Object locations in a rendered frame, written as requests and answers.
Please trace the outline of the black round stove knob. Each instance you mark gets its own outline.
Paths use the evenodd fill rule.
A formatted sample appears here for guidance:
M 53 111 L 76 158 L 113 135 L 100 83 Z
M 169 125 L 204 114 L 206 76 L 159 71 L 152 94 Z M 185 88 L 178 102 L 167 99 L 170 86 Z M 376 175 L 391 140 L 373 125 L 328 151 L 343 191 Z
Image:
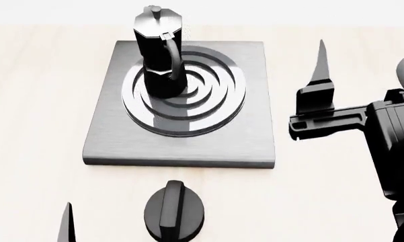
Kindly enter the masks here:
M 144 209 L 145 227 L 157 242 L 190 242 L 201 231 L 204 219 L 199 195 L 177 180 L 156 191 Z

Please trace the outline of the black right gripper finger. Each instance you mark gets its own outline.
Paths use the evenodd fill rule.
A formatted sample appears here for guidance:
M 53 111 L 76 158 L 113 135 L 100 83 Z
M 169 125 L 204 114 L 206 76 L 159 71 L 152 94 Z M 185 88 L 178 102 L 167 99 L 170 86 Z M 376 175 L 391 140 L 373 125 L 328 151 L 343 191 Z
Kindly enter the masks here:
M 335 87 L 329 75 L 327 50 L 323 40 L 319 42 L 317 63 L 309 83 L 296 92 L 296 114 L 309 114 L 334 110 Z

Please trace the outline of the round spiral stove burner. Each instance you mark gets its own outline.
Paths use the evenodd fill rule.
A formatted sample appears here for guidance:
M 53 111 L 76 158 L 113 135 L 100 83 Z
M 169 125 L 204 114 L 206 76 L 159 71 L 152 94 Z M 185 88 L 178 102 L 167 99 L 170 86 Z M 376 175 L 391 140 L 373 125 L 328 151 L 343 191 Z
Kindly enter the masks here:
M 142 128 L 163 136 L 198 136 L 224 126 L 243 107 L 245 76 L 231 58 L 201 46 L 184 46 L 182 58 L 188 86 L 174 98 L 148 94 L 141 60 L 127 72 L 122 102 Z

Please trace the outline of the grey square stove plate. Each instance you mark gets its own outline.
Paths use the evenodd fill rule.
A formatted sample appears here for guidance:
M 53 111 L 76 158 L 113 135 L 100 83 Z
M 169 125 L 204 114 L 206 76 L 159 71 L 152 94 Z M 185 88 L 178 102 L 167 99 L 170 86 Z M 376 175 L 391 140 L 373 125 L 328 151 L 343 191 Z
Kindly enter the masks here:
M 122 102 L 130 68 L 143 61 L 134 41 L 114 47 L 83 147 L 88 165 L 222 167 L 271 169 L 274 135 L 262 42 L 184 42 L 221 52 L 243 70 L 246 96 L 239 113 L 224 126 L 198 136 L 156 134 L 139 126 Z

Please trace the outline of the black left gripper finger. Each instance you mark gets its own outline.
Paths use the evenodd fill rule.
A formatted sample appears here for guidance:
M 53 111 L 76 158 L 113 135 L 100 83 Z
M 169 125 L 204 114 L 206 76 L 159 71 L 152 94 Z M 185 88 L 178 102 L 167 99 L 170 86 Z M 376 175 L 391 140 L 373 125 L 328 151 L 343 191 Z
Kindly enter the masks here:
M 73 207 L 70 202 L 65 206 L 61 218 L 57 242 L 76 242 Z

